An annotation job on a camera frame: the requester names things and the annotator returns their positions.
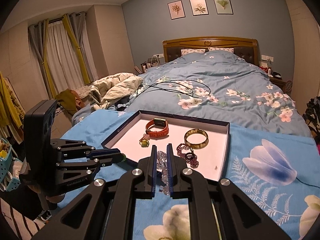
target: nightstand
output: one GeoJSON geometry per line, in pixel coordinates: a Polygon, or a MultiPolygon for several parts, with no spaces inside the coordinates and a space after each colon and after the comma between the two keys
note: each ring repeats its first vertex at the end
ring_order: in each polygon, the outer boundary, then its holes
{"type": "Polygon", "coordinates": [[[272,84],[278,86],[283,93],[286,93],[290,96],[291,94],[291,88],[292,88],[292,81],[287,81],[284,82],[282,79],[274,78],[274,77],[269,77],[270,81],[272,84]]]}

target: wooden headboard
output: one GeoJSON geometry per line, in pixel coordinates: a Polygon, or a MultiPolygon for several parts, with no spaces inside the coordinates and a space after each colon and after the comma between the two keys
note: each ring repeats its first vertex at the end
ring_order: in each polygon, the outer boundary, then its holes
{"type": "Polygon", "coordinates": [[[182,49],[206,49],[208,47],[234,48],[234,54],[246,62],[258,66],[258,41],[236,37],[193,37],[163,41],[166,62],[181,57],[182,49]]]}

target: framed picture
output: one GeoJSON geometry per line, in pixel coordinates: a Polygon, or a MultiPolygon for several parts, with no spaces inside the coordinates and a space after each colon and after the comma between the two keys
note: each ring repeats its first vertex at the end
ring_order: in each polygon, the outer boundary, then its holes
{"type": "Polygon", "coordinates": [[[233,14],[230,0],[214,0],[217,14],[233,14]]]}
{"type": "Polygon", "coordinates": [[[171,20],[185,17],[182,1],[168,3],[171,20]]]}
{"type": "Polygon", "coordinates": [[[193,16],[209,14],[205,0],[190,0],[193,16]]]}

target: patterned pillow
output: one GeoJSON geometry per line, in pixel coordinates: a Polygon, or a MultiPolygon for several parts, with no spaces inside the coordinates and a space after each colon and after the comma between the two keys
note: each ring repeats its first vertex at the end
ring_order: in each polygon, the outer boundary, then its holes
{"type": "Polygon", "coordinates": [[[186,55],[188,53],[197,52],[197,53],[204,53],[205,49],[182,49],[181,56],[186,55]]]}
{"type": "Polygon", "coordinates": [[[209,51],[213,51],[213,50],[225,50],[225,51],[229,51],[231,53],[233,53],[234,48],[208,48],[209,51]]]}

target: blue floral sheet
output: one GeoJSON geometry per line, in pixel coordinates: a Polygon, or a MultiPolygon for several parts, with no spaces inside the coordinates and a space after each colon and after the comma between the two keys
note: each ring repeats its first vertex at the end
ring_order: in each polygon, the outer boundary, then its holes
{"type": "MultiPolygon", "coordinates": [[[[64,139],[84,140],[97,149],[133,113],[98,110],[72,127],[64,139]]],[[[320,213],[320,156],[312,138],[230,126],[227,175],[293,240],[301,239],[320,213]]],[[[101,168],[96,178],[118,179],[129,165],[101,168]]],[[[66,194],[66,206],[83,188],[66,194]]],[[[134,240],[190,239],[186,199],[159,192],[153,200],[137,200],[134,240]]]]}
{"type": "Polygon", "coordinates": [[[273,85],[260,68],[231,52],[189,53],[140,76],[145,86],[131,96],[126,112],[180,114],[255,130],[311,136],[295,102],[273,85]],[[154,83],[174,93],[148,88],[154,83]],[[185,95],[191,92],[196,98],[185,95]]]}

